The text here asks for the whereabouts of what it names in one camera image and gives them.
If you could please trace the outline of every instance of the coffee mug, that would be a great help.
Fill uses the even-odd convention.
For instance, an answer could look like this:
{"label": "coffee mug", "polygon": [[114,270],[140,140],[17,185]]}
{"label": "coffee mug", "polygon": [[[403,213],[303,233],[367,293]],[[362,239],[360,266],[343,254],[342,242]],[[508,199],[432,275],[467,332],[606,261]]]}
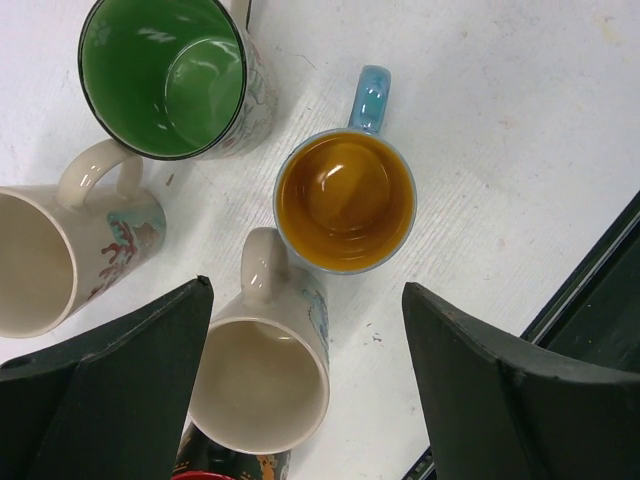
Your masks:
{"label": "coffee mug", "polygon": [[[94,188],[122,165],[115,191]],[[166,220],[140,188],[142,159],[106,140],[59,184],[0,187],[0,335],[43,334],[162,246]]]}
{"label": "coffee mug", "polygon": [[274,455],[234,452],[207,438],[191,424],[182,436],[172,480],[187,478],[183,475],[188,473],[223,475],[237,480],[286,480],[290,460],[290,451]]}
{"label": "coffee mug", "polygon": [[273,208],[287,246],[328,273],[375,268],[404,244],[417,194],[402,155],[378,136],[391,74],[362,70],[347,128],[305,140],[276,180]]}
{"label": "coffee mug", "polygon": [[146,157],[247,153],[275,119],[268,69],[218,0],[98,0],[78,68],[98,122]]}
{"label": "coffee mug", "polygon": [[327,412],[326,293],[288,264],[273,228],[249,234],[241,270],[242,292],[209,327],[189,413],[226,448],[275,454],[310,437]]}

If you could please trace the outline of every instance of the blue mug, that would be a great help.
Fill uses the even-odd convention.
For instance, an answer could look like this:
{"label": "blue mug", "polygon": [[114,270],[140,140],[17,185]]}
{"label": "blue mug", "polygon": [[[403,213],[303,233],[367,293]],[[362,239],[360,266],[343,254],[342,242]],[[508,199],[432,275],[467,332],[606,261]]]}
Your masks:
{"label": "blue mug", "polygon": [[409,236],[417,206],[413,175],[380,137],[390,87],[386,68],[365,66],[347,128],[308,138],[280,169],[276,225],[310,267],[362,273],[389,260]]}

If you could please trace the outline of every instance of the green mug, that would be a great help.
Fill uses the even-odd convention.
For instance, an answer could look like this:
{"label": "green mug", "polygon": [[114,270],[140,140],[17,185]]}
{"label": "green mug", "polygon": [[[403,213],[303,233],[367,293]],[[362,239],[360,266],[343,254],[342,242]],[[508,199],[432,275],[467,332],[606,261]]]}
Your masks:
{"label": "green mug", "polygon": [[218,0],[98,0],[78,68],[98,122],[145,157],[244,154],[275,120],[267,66]]}

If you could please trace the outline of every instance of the tabletop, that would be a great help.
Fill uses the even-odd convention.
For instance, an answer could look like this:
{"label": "tabletop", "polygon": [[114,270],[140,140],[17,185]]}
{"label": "tabletop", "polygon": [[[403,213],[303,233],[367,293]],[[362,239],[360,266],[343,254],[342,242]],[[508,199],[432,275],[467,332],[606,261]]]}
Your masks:
{"label": "tabletop", "polygon": [[[253,3],[251,33],[278,78],[272,135],[240,158],[146,161],[145,183],[168,219],[162,253],[51,333],[0,339],[0,362],[128,313],[196,274],[211,278],[219,311],[239,292],[247,233],[274,224],[273,184],[287,154],[344,126],[360,69],[383,65],[393,75],[383,136],[415,175],[416,223],[387,264],[326,280],[331,405],[294,452],[290,478],[399,479],[428,445],[403,328],[405,282],[508,332],[526,328],[640,188],[640,7]],[[0,3],[0,184],[55,183],[107,138],[76,66],[91,4]]]}

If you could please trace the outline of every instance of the mug handle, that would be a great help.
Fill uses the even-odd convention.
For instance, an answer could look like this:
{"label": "mug handle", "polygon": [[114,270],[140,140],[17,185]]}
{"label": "mug handle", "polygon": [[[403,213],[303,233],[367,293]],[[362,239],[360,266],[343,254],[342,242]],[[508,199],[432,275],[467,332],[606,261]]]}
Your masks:
{"label": "mug handle", "polygon": [[389,70],[377,65],[366,65],[358,80],[349,128],[364,130],[373,135],[380,133],[390,88]]}
{"label": "mug handle", "polygon": [[245,298],[265,304],[273,300],[275,278],[289,274],[287,248],[275,228],[251,230],[242,249],[241,282]]}
{"label": "mug handle", "polygon": [[116,192],[133,198],[142,180],[142,158],[114,140],[104,140],[78,155],[62,174],[56,199],[71,209],[81,209],[94,185],[122,164]]}

